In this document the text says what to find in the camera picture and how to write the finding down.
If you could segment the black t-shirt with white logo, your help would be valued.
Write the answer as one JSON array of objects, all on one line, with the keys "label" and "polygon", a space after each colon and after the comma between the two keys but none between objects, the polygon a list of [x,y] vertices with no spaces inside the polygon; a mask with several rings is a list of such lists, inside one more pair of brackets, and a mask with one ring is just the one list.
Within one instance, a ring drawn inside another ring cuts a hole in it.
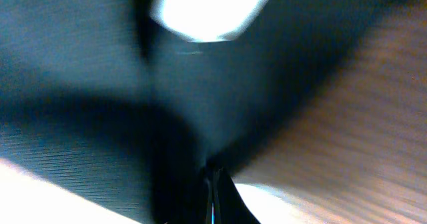
[{"label": "black t-shirt with white logo", "polygon": [[1,222],[426,222],[426,0],[1,0]]}]

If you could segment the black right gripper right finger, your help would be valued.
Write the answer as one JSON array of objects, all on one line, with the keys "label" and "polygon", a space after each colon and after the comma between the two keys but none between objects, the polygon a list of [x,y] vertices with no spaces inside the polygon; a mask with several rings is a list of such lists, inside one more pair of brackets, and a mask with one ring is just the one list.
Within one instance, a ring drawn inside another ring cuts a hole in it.
[{"label": "black right gripper right finger", "polygon": [[260,224],[224,169],[213,172],[213,210],[215,224]]}]

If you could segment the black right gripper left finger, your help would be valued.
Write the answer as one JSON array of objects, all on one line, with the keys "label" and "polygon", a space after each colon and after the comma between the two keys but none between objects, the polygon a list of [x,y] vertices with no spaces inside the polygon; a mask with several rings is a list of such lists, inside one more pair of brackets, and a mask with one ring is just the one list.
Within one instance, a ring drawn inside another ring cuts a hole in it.
[{"label": "black right gripper left finger", "polygon": [[191,201],[188,223],[211,224],[213,209],[213,184],[211,172],[203,169],[190,189]]}]

